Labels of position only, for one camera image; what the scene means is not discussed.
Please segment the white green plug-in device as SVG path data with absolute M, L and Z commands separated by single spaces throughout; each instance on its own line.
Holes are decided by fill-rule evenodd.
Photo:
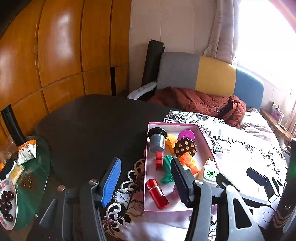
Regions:
M 207 183 L 211 187 L 217 187 L 216 178 L 219 173 L 220 171 L 216 166 L 216 162 L 209 158 L 199 171 L 198 179 Z

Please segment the orange linking cubes block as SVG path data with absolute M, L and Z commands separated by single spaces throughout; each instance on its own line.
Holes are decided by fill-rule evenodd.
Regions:
M 199 169 L 196 166 L 195 160 L 193 157 L 188 153 L 185 152 L 182 156 L 179 157 L 179 161 L 182 165 L 188 167 L 193 175 L 199 172 Z

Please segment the red metallic capsule bottle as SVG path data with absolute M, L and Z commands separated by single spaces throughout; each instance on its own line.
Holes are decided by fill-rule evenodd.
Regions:
M 165 209 L 169 205 L 168 199 L 163 194 L 163 191 L 158 184 L 157 180 L 155 179 L 149 179 L 146 182 L 146 187 L 148 189 L 148 192 L 150 196 L 152 197 L 156 207 L 159 210 Z

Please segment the brown studded massage ball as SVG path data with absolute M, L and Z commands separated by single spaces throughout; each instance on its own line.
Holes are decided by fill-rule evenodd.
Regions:
M 191 156 L 195 156 L 196 144 L 190 138 L 182 138 L 175 143 L 174 153 L 177 158 L 182 156 L 184 153 L 188 152 Z

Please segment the magenta round plastic toy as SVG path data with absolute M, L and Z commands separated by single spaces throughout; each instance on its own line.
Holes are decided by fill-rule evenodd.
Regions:
M 183 130 L 179 133 L 178 135 L 178 140 L 181 140 L 181 139 L 184 139 L 184 138 L 188 138 L 192 141 L 195 140 L 195 134 L 192 130 L 189 130 L 189 129 L 186 129 L 186 130 Z

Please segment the orange plastic duck toy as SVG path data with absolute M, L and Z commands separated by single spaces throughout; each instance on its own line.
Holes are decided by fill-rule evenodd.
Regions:
M 168 148 L 172 154 L 174 153 L 174 147 L 177 142 L 178 142 L 178 140 L 176 139 L 176 137 L 173 134 L 171 134 L 171 133 L 167 134 L 166 145 L 168 146 Z

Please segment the red linking cubes block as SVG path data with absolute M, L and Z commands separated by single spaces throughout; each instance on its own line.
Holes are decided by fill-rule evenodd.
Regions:
M 156 170 L 161 171 L 163 169 L 163 153 L 156 152 Z

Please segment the black lidded clear jar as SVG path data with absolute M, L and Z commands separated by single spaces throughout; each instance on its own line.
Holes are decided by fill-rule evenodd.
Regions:
M 165 140 L 167 138 L 167 132 L 164 128 L 155 127 L 151 128 L 147 134 L 149 138 L 149 152 L 164 152 Z

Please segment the green glass side table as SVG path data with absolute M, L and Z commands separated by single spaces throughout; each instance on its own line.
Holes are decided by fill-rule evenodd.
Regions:
M 23 229 L 39 213 L 49 176 L 51 155 L 47 142 L 38 136 L 28 136 L 28 139 L 36 140 L 37 155 L 22 164 L 24 171 L 12 189 L 15 193 L 11 210 L 13 221 L 8 222 L 1 215 L 1 226 L 6 231 Z

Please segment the pink gift boxes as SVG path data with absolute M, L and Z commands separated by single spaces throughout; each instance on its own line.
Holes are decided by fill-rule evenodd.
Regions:
M 280 110 L 280 106 L 275 102 L 272 104 L 270 114 L 279 123 L 283 120 L 284 113 Z

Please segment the rust red quilted jacket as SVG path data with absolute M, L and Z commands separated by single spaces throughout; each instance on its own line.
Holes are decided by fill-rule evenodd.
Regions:
M 239 127 L 246 104 L 237 96 L 217 96 L 188 88 L 167 87 L 159 90 L 149 102 L 187 112 L 213 116 L 232 127 Z

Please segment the white orange snack bag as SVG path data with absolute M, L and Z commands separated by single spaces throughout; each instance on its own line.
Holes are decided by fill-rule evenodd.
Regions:
M 37 156 L 37 148 L 36 148 L 36 140 L 29 140 L 18 147 L 18 166 L 30 161 L 31 159 L 36 158 Z

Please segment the pink storage box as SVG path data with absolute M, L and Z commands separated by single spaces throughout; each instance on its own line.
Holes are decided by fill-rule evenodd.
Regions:
M 144 175 L 144 211 L 180 212 L 193 209 L 195 181 L 215 187 L 219 170 L 197 125 L 148 124 Z

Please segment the beige curtain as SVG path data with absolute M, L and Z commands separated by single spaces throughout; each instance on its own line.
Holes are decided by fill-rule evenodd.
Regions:
M 204 56 L 232 64 L 238 44 L 238 6 L 240 1 L 217 1 L 212 33 Z

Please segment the black rolled mat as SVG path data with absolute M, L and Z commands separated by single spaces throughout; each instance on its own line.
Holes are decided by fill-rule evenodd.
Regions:
M 165 46 L 163 42 L 156 40 L 149 41 L 141 86 L 157 81 L 161 55 L 164 50 Z

